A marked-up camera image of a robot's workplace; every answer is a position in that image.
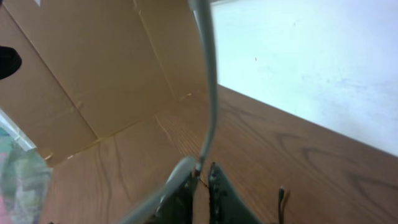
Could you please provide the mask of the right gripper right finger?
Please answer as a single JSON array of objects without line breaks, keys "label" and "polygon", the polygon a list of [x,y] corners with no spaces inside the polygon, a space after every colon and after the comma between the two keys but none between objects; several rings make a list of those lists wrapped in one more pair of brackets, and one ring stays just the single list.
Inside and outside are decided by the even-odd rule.
[{"label": "right gripper right finger", "polygon": [[211,164],[208,173],[211,224],[260,224],[228,180],[221,166]]}]

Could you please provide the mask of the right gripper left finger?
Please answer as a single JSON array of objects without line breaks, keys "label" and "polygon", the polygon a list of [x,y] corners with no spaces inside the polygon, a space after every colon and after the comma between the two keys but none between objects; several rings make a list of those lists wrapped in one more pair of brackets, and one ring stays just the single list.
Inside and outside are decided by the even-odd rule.
[{"label": "right gripper left finger", "polygon": [[146,224],[192,224],[194,190],[189,174],[177,191],[146,220]]}]

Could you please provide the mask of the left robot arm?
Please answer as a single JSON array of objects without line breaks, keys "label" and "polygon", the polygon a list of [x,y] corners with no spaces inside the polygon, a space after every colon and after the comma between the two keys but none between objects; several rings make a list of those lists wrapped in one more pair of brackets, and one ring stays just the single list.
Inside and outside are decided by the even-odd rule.
[{"label": "left robot arm", "polygon": [[0,79],[10,77],[20,69],[22,65],[21,56],[12,47],[1,46],[0,48]]}]

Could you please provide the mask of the cardboard box wall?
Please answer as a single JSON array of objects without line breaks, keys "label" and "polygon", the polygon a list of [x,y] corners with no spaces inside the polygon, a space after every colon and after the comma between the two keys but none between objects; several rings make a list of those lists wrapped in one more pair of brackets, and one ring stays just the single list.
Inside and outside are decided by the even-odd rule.
[{"label": "cardboard box wall", "polygon": [[206,86],[189,0],[4,1],[1,108],[49,166]]}]

